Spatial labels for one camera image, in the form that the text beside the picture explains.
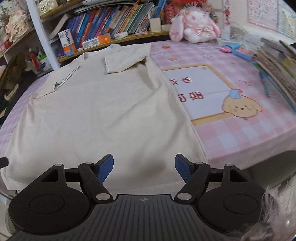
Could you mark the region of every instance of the row of books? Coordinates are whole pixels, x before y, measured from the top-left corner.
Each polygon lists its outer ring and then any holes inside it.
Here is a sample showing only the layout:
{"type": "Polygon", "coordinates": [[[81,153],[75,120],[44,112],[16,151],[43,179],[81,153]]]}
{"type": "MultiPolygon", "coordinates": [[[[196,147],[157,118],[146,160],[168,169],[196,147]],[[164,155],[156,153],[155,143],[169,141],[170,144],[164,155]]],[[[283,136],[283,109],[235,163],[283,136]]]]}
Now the row of books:
{"type": "Polygon", "coordinates": [[[160,14],[165,0],[159,0],[157,6],[147,1],[131,6],[116,5],[99,7],[70,18],[66,29],[70,29],[76,48],[94,37],[110,33],[110,37],[120,32],[135,34],[147,31],[149,18],[160,14]]]}
{"type": "Polygon", "coordinates": [[[262,48],[257,52],[257,68],[262,83],[268,92],[268,84],[275,87],[296,115],[296,51],[283,41],[262,39],[262,48]]]}

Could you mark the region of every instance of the orange and white box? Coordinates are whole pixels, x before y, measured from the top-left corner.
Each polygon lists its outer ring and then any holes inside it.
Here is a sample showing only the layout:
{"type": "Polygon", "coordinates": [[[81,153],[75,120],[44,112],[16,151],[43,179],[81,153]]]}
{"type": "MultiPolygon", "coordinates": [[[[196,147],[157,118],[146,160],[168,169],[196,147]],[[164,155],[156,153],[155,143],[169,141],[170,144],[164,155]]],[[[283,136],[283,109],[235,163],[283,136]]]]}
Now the orange and white box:
{"type": "Polygon", "coordinates": [[[66,56],[70,56],[77,52],[70,29],[59,32],[58,35],[66,56]]]}
{"type": "Polygon", "coordinates": [[[97,36],[92,39],[84,41],[82,43],[82,47],[83,47],[83,49],[88,49],[93,46],[97,46],[97,45],[105,44],[105,43],[110,43],[110,42],[111,42],[110,34],[104,34],[104,35],[100,35],[100,36],[97,36]]]}

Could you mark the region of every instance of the pink toy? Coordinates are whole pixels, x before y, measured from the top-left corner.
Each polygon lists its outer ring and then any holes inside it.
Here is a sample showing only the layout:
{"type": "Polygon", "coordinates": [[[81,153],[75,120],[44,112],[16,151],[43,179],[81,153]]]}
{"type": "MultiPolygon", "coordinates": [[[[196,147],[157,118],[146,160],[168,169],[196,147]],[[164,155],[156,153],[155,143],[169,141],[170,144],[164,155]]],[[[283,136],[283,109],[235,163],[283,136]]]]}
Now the pink toy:
{"type": "Polygon", "coordinates": [[[224,53],[231,53],[232,49],[229,46],[224,46],[222,48],[220,48],[220,50],[224,53]]]}
{"type": "Polygon", "coordinates": [[[181,9],[171,22],[169,35],[175,42],[183,38],[191,43],[206,42],[220,35],[220,29],[209,17],[209,13],[197,7],[181,9]]]}

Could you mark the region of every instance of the ribbed gray panel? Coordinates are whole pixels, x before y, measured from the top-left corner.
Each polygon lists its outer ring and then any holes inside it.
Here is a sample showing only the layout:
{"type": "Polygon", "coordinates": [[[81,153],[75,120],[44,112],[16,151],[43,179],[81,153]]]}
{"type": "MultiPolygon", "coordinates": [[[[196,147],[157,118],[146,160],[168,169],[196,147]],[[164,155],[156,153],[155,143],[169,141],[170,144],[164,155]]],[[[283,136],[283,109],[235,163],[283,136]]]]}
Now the ribbed gray panel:
{"type": "Polygon", "coordinates": [[[36,236],[17,232],[9,241],[229,241],[206,226],[190,205],[169,195],[119,195],[98,204],[91,215],[70,231],[36,236]]]}

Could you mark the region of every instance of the yellow frame print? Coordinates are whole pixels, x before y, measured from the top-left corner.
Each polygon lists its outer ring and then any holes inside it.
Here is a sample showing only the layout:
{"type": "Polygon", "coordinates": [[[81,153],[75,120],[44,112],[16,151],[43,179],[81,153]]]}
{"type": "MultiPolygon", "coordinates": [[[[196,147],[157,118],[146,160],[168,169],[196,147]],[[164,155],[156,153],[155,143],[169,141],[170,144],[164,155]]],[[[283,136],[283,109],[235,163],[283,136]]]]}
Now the yellow frame print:
{"type": "MultiPolygon", "coordinates": [[[[229,83],[229,81],[227,79],[225,79],[224,76],[222,76],[213,66],[211,66],[209,64],[184,65],[184,66],[180,66],[180,67],[171,67],[171,68],[162,69],[161,71],[164,72],[164,71],[174,70],[174,69],[185,69],[185,68],[201,67],[201,66],[206,66],[210,70],[212,70],[229,87],[229,89],[235,89],[234,86],[231,83],[229,83]]],[[[204,117],[201,117],[201,118],[193,119],[193,120],[191,120],[191,122],[192,122],[192,124],[194,126],[198,126],[198,125],[201,125],[201,124],[221,120],[221,119],[228,118],[228,117],[231,117],[231,116],[233,116],[233,115],[230,114],[230,113],[222,112],[222,113],[217,113],[217,114],[214,114],[214,115],[209,115],[209,116],[204,116],[204,117]]]]}

